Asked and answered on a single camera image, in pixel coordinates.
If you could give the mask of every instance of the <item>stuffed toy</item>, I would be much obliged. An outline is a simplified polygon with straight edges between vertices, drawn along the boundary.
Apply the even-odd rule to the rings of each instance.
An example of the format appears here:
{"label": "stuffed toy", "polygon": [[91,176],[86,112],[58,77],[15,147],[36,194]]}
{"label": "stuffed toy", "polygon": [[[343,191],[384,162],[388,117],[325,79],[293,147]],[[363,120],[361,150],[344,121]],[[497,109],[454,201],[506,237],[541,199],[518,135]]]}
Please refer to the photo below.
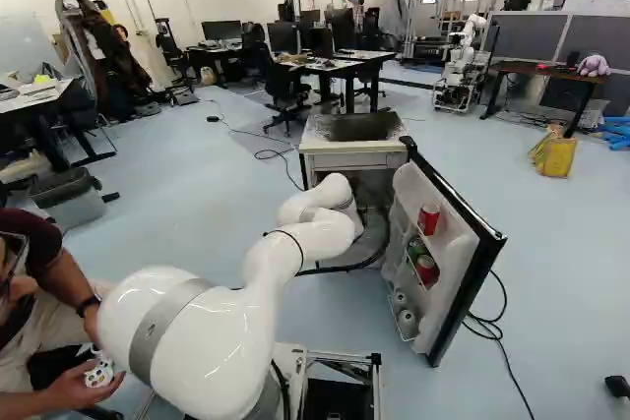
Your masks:
{"label": "stuffed toy", "polygon": [[581,76],[589,76],[594,78],[596,76],[610,76],[610,68],[606,58],[599,54],[593,54],[582,60],[580,66],[578,66],[578,72]]}

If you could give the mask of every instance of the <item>gray bin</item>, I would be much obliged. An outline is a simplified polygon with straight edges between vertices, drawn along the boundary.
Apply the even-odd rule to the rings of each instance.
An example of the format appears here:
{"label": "gray bin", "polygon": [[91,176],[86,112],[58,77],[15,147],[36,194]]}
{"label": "gray bin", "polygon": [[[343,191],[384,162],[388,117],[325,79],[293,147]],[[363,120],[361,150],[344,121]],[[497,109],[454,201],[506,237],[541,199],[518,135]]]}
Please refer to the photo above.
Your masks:
{"label": "gray bin", "polygon": [[105,203],[96,188],[100,183],[85,167],[41,179],[29,189],[29,197],[64,229],[95,220],[105,214]]}

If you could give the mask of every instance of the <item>refrigerator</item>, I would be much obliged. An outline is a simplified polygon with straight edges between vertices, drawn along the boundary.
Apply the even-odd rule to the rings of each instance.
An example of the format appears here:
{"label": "refrigerator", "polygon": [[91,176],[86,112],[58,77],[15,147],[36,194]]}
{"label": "refrigerator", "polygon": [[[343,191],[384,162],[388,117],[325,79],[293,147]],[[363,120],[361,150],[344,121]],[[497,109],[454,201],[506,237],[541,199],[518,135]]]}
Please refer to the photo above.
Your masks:
{"label": "refrigerator", "polygon": [[[340,115],[322,120],[358,127],[362,121],[379,121],[378,115],[383,113],[396,114]],[[376,265],[389,289],[387,303],[401,340],[436,367],[507,237],[482,218],[433,167],[402,123],[391,127],[397,117],[387,117],[392,133],[386,137],[380,134],[380,140],[335,142],[329,134],[327,143],[319,144],[308,135],[325,127],[315,123],[319,119],[311,115],[309,122],[313,123],[307,123],[299,148],[302,177],[308,189],[328,173],[341,172],[350,181],[360,208],[369,206],[366,196],[384,196],[389,243]],[[426,217],[422,209],[432,207],[439,215],[434,230],[429,231],[421,214]],[[373,233],[367,239],[375,240]],[[411,325],[402,317],[403,310],[409,311]]]}

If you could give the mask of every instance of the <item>open refrigerator door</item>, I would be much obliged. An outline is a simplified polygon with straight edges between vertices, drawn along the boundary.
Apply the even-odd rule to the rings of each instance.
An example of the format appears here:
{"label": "open refrigerator door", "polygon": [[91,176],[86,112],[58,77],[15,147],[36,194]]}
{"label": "open refrigerator door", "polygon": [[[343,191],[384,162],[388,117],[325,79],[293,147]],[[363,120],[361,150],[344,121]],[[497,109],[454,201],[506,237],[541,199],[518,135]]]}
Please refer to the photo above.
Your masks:
{"label": "open refrigerator door", "polygon": [[[417,151],[393,179],[381,274],[401,338],[438,366],[507,241]],[[426,223],[427,210],[435,217]]]}

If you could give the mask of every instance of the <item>man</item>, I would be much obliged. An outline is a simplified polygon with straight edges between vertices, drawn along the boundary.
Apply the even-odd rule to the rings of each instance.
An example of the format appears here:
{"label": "man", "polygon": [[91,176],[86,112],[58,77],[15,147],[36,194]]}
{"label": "man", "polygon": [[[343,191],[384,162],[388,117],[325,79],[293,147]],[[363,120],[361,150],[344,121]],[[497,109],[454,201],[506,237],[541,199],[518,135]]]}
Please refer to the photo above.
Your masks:
{"label": "man", "polygon": [[97,344],[96,312],[102,288],[90,286],[54,225],[17,209],[0,209],[0,420],[80,409],[110,397],[86,388],[96,361],[66,371],[49,388],[32,391],[27,363],[36,352]]}

